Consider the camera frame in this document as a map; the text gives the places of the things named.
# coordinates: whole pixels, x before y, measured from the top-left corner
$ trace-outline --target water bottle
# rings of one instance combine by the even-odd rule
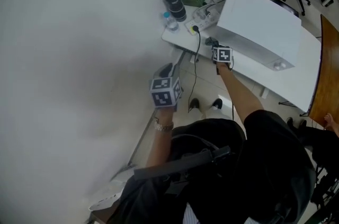
[[[171,16],[171,14],[168,11],[164,13],[164,20],[167,29],[169,29],[172,32],[178,30],[179,28],[178,22],[175,20],[175,18]]]

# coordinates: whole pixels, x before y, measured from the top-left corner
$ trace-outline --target black shirt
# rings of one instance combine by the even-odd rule
[[[109,223],[182,223],[189,203],[201,224],[244,223],[248,217],[267,223],[275,211],[289,208],[283,223],[297,223],[315,184],[312,163],[297,137],[275,113],[259,110],[244,122],[247,140],[230,120],[207,119],[173,130],[168,161],[210,149],[198,138],[234,153],[221,165],[195,170],[180,193],[167,194],[171,180],[157,177],[126,184]]]

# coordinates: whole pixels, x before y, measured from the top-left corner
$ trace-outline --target white box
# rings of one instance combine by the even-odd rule
[[[226,0],[217,24],[218,40],[272,70],[296,65],[300,37],[301,20],[270,0]]]

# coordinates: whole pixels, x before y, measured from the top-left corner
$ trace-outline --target white wall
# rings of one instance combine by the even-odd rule
[[[162,0],[0,0],[0,219],[82,223],[170,60]]]

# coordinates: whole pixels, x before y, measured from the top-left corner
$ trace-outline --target black thermos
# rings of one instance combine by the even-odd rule
[[[186,10],[181,0],[165,0],[169,11],[178,22],[186,20]]]

